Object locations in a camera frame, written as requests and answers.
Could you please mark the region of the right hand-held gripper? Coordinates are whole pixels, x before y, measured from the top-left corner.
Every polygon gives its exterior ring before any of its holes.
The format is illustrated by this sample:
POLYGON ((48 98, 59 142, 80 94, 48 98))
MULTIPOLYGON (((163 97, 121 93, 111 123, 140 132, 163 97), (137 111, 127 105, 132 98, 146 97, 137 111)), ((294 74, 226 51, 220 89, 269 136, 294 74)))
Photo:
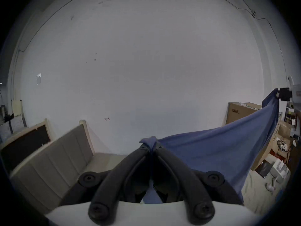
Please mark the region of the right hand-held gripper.
POLYGON ((281 101, 290 101, 290 91, 292 92, 292 102, 301 103, 301 85, 295 84, 292 76, 288 76, 289 88, 280 88, 277 91, 277 98, 281 101))

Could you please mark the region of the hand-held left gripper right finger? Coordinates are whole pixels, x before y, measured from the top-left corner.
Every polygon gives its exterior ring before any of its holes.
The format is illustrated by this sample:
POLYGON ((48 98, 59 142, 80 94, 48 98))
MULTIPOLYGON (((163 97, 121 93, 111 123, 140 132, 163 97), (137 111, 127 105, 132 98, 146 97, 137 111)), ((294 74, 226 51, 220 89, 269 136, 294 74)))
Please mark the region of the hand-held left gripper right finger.
POLYGON ((183 199, 193 225, 205 225, 213 219, 213 201, 243 206, 222 173, 191 169, 160 143, 153 147, 153 185, 164 203, 183 199))

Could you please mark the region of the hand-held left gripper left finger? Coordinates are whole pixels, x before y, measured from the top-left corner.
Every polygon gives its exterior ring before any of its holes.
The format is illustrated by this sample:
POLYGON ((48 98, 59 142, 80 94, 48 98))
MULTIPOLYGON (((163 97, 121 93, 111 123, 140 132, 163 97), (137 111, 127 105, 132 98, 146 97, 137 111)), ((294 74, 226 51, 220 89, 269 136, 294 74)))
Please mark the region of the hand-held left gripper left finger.
POLYGON ((119 201, 140 203, 150 185, 149 146, 142 144, 113 169, 81 174, 60 206, 91 202, 89 218, 98 225, 113 224, 119 201))

